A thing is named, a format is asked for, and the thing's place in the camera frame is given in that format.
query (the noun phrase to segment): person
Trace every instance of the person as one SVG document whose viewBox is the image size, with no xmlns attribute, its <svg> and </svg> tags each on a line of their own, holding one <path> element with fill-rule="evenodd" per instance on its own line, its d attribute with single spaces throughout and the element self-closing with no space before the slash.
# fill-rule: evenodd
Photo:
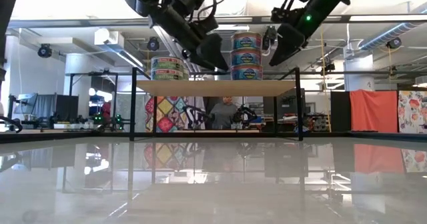
<svg viewBox="0 0 427 224">
<path fill-rule="evenodd" d="M 238 108 L 233 104 L 232 97 L 222 97 L 222 102 L 213 106 L 210 113 L 212 129 L 231 129 L 232 118 Z"/>
</svg>

